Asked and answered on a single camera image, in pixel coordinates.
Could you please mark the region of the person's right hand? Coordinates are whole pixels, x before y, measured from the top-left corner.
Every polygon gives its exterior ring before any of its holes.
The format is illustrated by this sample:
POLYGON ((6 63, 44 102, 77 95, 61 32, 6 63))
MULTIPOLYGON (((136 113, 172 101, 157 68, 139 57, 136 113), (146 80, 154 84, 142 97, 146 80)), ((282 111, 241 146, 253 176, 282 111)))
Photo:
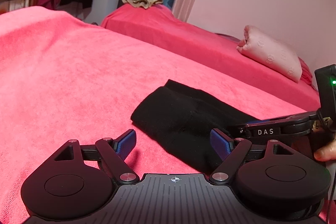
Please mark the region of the person's right hand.
POLYGON ((326 146, 318 149, 314 153, 314 158, 317 161, 331 161, 336 160, 336 140, 331 141, 326 146))

